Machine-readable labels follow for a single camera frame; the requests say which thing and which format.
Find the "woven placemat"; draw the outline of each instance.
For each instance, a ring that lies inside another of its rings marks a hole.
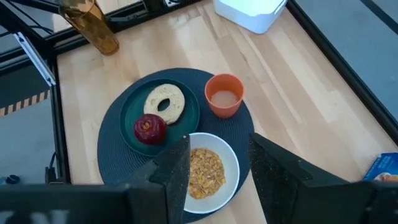
[[[150,157],[142,156],[127,146],[120,133],[119,115],[127,97],[145,82],[169,78],[186,84],[198,98],[200,122],[198,132],[215,134],[224,139],[234,150],[239,161],[240,178],[238,190],[249,174],[248,145],[249,134],[254,126],[248,108],[242,103],[238,112],[230,119],[219,119],[208,107],[204,89],[206,82],[213,75],[191,68],[173,68],[155,72],[132,84],[109,107],[104,116],[98,136],[98,167],[105,184],[118,184],[128,179],[131,174]],[[210,214],[192,214],[184,212],[184,223],[190,223]]]

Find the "bagel hole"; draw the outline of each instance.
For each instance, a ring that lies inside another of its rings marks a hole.
[[[157,111],[163,111],[166,110],[170,105],[170,99],[164,99],[162,100],[159,105],[157,105]]]

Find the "wooden table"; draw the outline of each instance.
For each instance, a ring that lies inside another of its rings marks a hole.
[[[125,4],[116,3],[99,2],[104,11]],[[379,153],[397,150],[286,9],[256,35],[217,16],[204,0],[117,37],[121,48],[110,57],[91,45],[58,57],[74,184],[103,183],[96,145],[113,100],[138,79],[174,67],[237,75],[256,132],[346,180],[361,179]],[[198,223],[265,223],[251,174],[225,208]]]

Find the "white container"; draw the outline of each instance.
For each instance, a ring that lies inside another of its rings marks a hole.
[[[287,0],[214,0],[217,14],[256,34],[265,33]]]
[[[210,133],[192,133],[190,149],[206,147],[217,153],[224,166],[226,183],[212,196],[194,199],[189,194],[185,198],[184,210],[190,213],[206,214],[217,211],[226,205],[235,194],[239,182],[239,162],[231,146],[218,136]]]

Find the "glass bottle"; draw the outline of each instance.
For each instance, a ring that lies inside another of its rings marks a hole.
[[[112,55],[119,50],[119,42],[95,0],[60,0],[59,12],[102,54]]]

